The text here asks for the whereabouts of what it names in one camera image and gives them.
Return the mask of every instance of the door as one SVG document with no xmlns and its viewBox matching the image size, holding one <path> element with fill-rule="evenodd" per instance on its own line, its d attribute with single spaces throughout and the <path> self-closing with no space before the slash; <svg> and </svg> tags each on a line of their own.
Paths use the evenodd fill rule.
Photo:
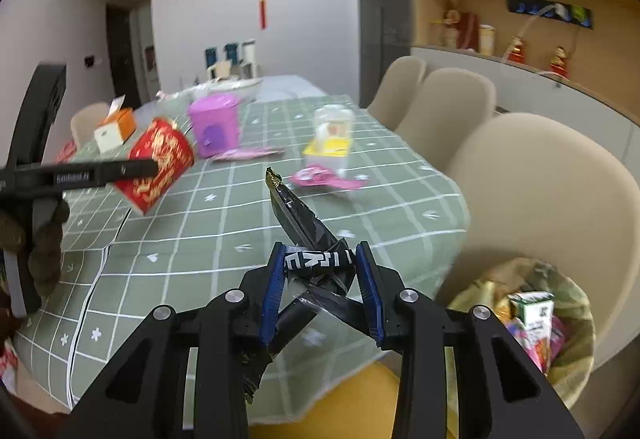
<svg viewBox="0 0 640 439">
<path fill-rule="evenodd" d="M 124 96 L 123 108 L 138 108 L 141 105 L 136 69 L 131 52 L 129 11 L 107 5 L 107 44 L 111 61 L 111 80 L 116 97 Z"/>
</svg>

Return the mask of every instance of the brown glove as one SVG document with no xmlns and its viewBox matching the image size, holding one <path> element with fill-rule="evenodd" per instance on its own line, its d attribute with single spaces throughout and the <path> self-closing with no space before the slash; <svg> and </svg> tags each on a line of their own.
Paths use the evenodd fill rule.
<svg viewBox="0 0 640 439">
<path fill-rule="evenodd" d="M 51 221 L 33 235 L 33 250 L 29 255 L 29 272 L 36 291 L 47 297 L 60 280 L 62 225 L 68 221 L 69 205 L 60 200 Z M 0 210 L 0 248 L 18 253 L 26 241 L 24 230 L 8 213 Z"/>
</svg>

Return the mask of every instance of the pink lid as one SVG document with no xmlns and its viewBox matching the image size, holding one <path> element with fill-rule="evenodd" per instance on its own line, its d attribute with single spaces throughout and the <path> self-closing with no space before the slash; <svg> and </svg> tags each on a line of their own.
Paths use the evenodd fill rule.
<svg viewBox="0 0 640 439">
<path fill-rule="evenodd" d="M 206 98 L 200 98 L 194 101 L 189 107 L 189 114 L 197 114 L 198 112 L 209 112 L 210 110 L 220 110 L 222 108 L 231 108 L 240 102 L 240 98 L 233 94 L 214 94 Z"/>
</svg>

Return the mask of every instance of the red tassel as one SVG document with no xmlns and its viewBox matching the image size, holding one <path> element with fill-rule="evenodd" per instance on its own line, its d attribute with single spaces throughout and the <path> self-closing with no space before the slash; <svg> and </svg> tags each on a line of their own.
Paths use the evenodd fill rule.
<svg viewBox="0 0 640 439">
<path fill-rule="evenodd" d="M 267 28 L 267 1 L 260 0 L 260 29 Z"/>
</svg>

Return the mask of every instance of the silver screw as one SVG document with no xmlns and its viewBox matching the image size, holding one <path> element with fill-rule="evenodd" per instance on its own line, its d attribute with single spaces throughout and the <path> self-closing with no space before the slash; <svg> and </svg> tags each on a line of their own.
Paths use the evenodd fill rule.
<svg viewBox="0 0 640 439">
<path fill-rule="evenodd" d="M 491 316 L 491 311 L 484 305 L 476 305 L 474 307 L 474 316 L 481 320 L 487 320 Z"/>
<path fill-rule="evenodd" d="M 169 316 L 171 316 L 171 307 L 167 305 L 161 305 L 154 310 L 154 318 L 156 320 L 166 320 Z"/>
<path fill-rule="evenodd" d="M 413 303 L 418 299 L 418 293 L 413 289 L 404 289 L 404 291 L 400 292 L 400 299 L 403 302 Z"/>
<path fill-rule="evenodd" d="M 237 304 L 241 302 L 244 298 L 244 293 L 239 289 L 231 289 L 227 294 L 225 294 L 225 300 L 227 302 L 231 302 L 232 304 Z"/>
</svg>

